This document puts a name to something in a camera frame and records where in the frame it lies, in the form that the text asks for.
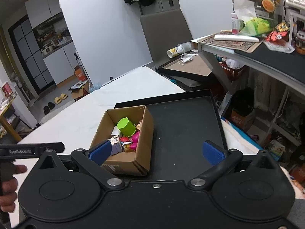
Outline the person's left hand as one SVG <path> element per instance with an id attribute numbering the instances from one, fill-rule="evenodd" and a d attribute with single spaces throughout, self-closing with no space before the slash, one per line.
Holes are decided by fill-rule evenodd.
<path id="1" fill-rule="evenodd" d="M 0 197 L 1 210 L 12 213 L 15 210 L 15 200 L 17 199 L 18 181 L 12 176 L 10 180 L 2 182 L 3 195 Z"/>

